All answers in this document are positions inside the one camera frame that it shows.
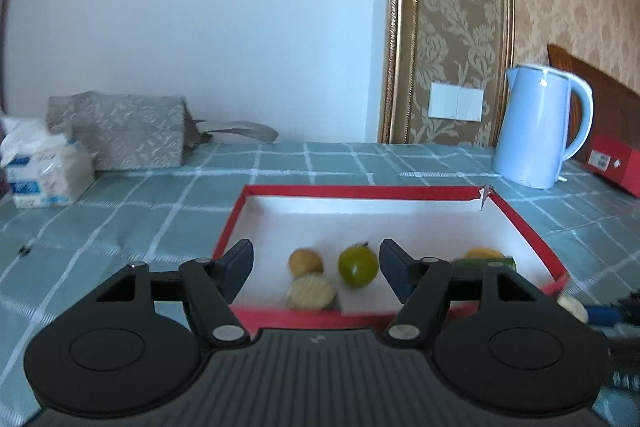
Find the green checked tablecloth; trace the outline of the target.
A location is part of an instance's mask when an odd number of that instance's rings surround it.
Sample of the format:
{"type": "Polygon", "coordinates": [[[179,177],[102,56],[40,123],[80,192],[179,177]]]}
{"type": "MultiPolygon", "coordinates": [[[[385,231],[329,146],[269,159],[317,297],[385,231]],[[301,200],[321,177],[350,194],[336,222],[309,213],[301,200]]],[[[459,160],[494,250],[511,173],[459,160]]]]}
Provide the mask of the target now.
{"type": "Polygon", "coordinates": [[[28,340],[131,261],[155,270],[210,254],[248,184],[489,185],[570,272],[568,292],[610,303],[639,286],[639,203],[576,161],[536,191],[498,177],[491,150],[437,144],[202,145],[181,168],[107,172],[76,204],[1,203],[1,421],[38,405],[24,377],[28,340]],[[27,246],[27,255],[19,255],[27,246]]]}

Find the small brown longan fruit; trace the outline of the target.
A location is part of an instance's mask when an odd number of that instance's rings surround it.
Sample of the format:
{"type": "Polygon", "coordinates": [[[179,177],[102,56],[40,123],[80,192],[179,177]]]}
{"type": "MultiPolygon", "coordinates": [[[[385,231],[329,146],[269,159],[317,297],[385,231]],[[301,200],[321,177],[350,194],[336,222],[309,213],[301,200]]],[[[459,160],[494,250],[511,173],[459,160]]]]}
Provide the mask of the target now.
{"type": "Polygon", "coordinates": [[[308,274],[322,274],[324,265],[317,251],[309,248],[298,248],[288,257],[288,269],[292,277],[304,277],[308,274]]]}

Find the green cucumber piece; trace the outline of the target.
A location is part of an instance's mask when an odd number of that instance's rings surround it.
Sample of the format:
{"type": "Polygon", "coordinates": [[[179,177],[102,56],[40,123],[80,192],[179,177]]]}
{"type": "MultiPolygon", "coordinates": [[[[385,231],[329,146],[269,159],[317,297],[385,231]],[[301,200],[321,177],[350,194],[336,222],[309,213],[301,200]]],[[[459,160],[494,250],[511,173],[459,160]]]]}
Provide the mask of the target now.
{"type": "Polygon", "coordinates": [[[509,268],[518,271],[516,262],[506,258],[460,258],[450,263],[451,277],[457,281],[476,281],[483,277],[486,268],[509,268]]]}

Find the gold picture frame moulding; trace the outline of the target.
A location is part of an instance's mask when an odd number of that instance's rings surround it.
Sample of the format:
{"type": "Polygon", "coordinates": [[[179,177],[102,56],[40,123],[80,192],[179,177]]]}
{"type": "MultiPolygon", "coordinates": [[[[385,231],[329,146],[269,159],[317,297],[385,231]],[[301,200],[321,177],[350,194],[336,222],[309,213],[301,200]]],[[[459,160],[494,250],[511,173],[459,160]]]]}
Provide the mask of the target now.
{"type": "Polygon", "coordinates": [[[378,141],[495,144],[513,63],[514,0],[387,0],[378,141]],[[436,84],[477,89],[480,118],[428,115],[436,84]]]}

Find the green tomato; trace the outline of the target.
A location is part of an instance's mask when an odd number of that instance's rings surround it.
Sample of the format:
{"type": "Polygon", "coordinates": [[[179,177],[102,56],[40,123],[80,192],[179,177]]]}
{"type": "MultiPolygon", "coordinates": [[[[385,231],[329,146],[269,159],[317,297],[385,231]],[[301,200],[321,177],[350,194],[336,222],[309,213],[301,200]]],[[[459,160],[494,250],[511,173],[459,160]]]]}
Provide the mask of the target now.
{"type": "Polygon", "coordinates": [[[337,270],[348,287],[363,288],[378,275],[378,257],[367,243],[352,245],[341,252],[337,270]]]}

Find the red rectangular box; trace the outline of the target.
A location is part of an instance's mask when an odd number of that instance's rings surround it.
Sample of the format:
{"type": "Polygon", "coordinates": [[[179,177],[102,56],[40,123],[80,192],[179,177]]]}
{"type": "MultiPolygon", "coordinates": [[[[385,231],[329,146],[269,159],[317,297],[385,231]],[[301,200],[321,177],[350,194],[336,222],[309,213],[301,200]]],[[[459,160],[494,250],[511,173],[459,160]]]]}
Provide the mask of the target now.
{"type": "Polygon", "coordinates": [[[586,167],[635,198],[640,196],[640,152],[632,146],[596,134],[588,148],[586,167]]]}

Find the white tissue pack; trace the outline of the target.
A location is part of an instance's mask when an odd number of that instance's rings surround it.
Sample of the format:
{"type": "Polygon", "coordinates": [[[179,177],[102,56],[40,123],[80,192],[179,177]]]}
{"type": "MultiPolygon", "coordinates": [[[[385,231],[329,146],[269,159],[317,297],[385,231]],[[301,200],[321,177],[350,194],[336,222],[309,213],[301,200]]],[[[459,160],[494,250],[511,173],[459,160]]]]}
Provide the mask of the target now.
{"type": "Polygon", "coordinates": [[[96,181],[93,155],[42,121],[1,116],[1,170],[20,209],[75,204],[96,181]]]}

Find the white wall switch panel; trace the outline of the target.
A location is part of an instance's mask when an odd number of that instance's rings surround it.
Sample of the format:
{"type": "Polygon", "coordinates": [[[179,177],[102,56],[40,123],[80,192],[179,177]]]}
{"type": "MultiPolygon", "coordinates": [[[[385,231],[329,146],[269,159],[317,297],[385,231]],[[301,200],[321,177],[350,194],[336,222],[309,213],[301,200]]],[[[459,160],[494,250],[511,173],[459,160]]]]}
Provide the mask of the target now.
{"type": "Polygon", "coordinates": [[[427,116],[436,119],[480,122],[483,118],[484,91],[434,82],[427,116]]]}

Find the yellow pepper piece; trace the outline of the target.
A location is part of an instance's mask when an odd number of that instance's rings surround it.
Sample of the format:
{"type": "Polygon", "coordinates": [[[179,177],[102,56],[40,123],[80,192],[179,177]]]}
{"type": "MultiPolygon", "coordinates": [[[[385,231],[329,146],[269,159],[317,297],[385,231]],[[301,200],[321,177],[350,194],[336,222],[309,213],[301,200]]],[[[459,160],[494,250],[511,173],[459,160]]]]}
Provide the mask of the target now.
{"type": "Polygon", "coordinates": [[[463,256],[464,259],[504,259],[505,257],[500,251],[488,247],[471,248],[463,256]]]}

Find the light blue electric kettle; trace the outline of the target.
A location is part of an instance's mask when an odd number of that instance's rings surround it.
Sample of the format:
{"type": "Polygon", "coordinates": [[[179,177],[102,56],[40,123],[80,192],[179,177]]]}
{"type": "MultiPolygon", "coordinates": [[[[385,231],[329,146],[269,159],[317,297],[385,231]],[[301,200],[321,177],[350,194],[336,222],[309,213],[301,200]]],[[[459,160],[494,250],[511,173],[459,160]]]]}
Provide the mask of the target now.
{"type": "Polygon", "coordinates": [[[509,100],[492,168],[515,183],[548,190],[587,141],[592,89],[571,72],[535,64],[509,68],[506,81],[509,100]]]}

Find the grey patterned gift bag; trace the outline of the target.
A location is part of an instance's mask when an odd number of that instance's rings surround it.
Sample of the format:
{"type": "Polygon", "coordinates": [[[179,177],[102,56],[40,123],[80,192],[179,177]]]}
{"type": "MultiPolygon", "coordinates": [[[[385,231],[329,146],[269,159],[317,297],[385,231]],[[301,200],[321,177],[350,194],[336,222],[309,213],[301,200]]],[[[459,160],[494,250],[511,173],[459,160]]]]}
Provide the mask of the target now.
{"type": "Polygon", "coordinates": [[[272,143],[279,138],[265,124],[196,119],[178,96],[96,91],[51,96],[46,123],[51,132],[87,147],[99,171],[176,168],[202,143],[272,143]]]}

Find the red shallow tray box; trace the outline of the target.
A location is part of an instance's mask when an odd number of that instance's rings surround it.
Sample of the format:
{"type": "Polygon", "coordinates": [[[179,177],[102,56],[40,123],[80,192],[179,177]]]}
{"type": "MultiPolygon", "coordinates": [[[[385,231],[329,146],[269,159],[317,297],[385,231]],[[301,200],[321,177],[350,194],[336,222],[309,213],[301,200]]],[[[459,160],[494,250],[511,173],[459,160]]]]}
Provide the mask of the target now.
{"type": "Polygon", "coordinates": [[[358,243],[378,249],[384,239],[393,239],[416,259],[456,260],[473,248],[491,248],[513,258],[518,274],[548,295],[558,295],[570,278],[552,249],[489,185],[247,185],[214,256],[222,257],[240,239],[252,242],[254,265],[232,310],[252,333],[385,329],[400,303],[384,277],[350,289],[337,272],[338,256],[358,243]],[[288,307],[288,258],[298,248],[309,248],[322,258],[324,273],[337,292],[335,309],[288,307]]]}

